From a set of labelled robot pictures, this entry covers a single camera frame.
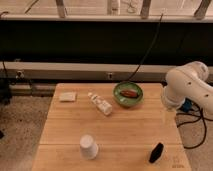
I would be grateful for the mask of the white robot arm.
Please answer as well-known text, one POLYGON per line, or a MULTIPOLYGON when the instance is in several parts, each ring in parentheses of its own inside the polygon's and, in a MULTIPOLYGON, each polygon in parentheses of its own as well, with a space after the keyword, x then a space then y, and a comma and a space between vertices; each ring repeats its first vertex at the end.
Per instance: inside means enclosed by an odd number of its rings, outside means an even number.
POLYGON ((167 109, 178 109, 190 99, 207 114, 213 114, 213 86, 206 83, 208 76, 208 67, 199 61, 169 70, 165 77, 167 85, 161 94, 162 103, 167 109))

